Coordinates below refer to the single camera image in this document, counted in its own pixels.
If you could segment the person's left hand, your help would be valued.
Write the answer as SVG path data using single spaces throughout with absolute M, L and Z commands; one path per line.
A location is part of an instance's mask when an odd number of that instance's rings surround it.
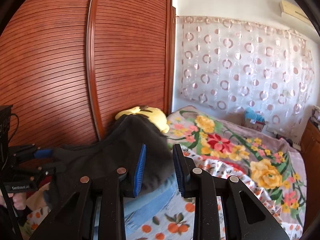
M 16 210 L 24 210 L 26 208 L 26 200 L 27 200 L 27 195 L 25 192 L 20 192 L 20 193 L 9 193 L 8 197 L 12 199 L 14 208 Z

